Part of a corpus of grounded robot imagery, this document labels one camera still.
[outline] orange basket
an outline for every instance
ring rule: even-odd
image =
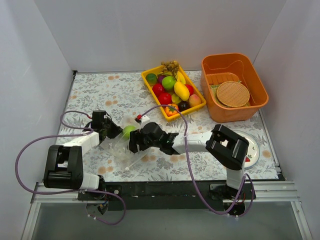
[[[150,91],[150,93],[152,94],[152,96],[153,96],[156,104],[158,104],[158,105],[161,105],[161,104],[160,104],[157,96],[155,95],[154,91],[152,91],[153,85],[150,85],[150,84],[148,83],[148,81],[147,81],[147,79],[146,79],[146,76],[147,76],[148,74],[158,75],[158,74],[160,74],[162,68],[163,68],[163,66],[157,66],[157,67],[155,67],[155,68],[152,68],[152,69],[143,71],[143,72],[141,73],[141,76],[142,76],[142,78],[143,78],[144,84],[145,84],[146,87],[149,89],[149,91]],[[184,110],[184,111],[181,112],[183,115],[187,115],[187,114],[190,114],[190,113],[192,113],[192,112],[194,112],[194,111],[197,111],[197,110],[203,108],[203,107],[206,105],[206,100],[205,100],[204,96],[202,96],[202,94],[199,92],[199,90],[197,89],[197,87],[194,85],[194,83],[193,83],[193,82],[190,80],[190,78],[187,76],[187,74],[185,73],[185,71],[182,69],[181,66],[179,67],[179,72],[181,72],[182,75],[184,76],[185,83],[186,83],[186,84],[189,84],[189,85],[191,85],[191,86],[193,87],[193,90],[194,90],[193,94],[197,95],[197,96],[201,99],[201,103],[200,103],[199,105],[194,106],[194,107],[190,107],[189,109]],[[173,120],[181,117],[180,114],[175,114],[175,115],[173,115],[173,116],[167,116],[167,114],[165,113],[165,109],[164,109],[163,107],[159,107],[159,108],[161,109],[161,112],[162,112],[164,118],[165,118],[168,122],[171,122],[171,121],[173,121]]]
[[[269,96],[249,58],[240,53],[206,56],[201,63],[201,88],[211,118],[218,123],[251,118],[267,104]],[[246,106],[227,107],[218,103],[212,86],[234,81],[243,84],[250,93]]]

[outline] white wall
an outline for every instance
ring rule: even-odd
[[[210,54],[254,60],[286,0],[35,0],[73,70],[136,71]]]
[[[281,169],[294,180],[313,239],[320,239],[320,0],[288,0],[254,63]]]
[[[0,239],[17,240],[32,194],[15,177],[15,159],[31,140],[56,134],[72,71],[32,0],[0,0]],[[34,188],[44,174],[48,146],[36,143],[19,165]]]

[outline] orange bell pepper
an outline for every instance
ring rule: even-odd
[[[168,117],[171,117],[173,115],[176,115],[178,112],[177,110],[178,109],[178,105],[177,104],[168,104],[169,106],[166,106],[165,109],[164,109],[164,112],[165,114],[168,116]]]

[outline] clear plastic bag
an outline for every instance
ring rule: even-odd
[[[131,116],[124,114],[121,127],[124,129],[126,126],[135,126],[136,129],[140,129],[139,123],[135,121]],[[149,151],[138,151],[133,153],[129,150],[129,139],[124,137],[123,134],[119,134],[114,139],[106,138],[100,146],[108,153],[115,157],[115,160],[121,162],[125,170],[129,170],[132,165],[140,161]]]

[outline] red object on plate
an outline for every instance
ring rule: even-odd
[[[192,94],[194,94],[194,88],[193,88],[191,85],[186,84],[185,86],[186,86],[186,88],[189,90],[189,93],[190,93],[189,96],[191,96]]]
[[[160,104],[168,105],[171,103],[171,95],[167,92],[163,92],[159,95],[158,100]]]
[[[165,92],[165,88],[164,86],[162,86],[162,84],[157,83],[152,87],[152,91],[154,92],[154,94],[159,97],[160,94]]]

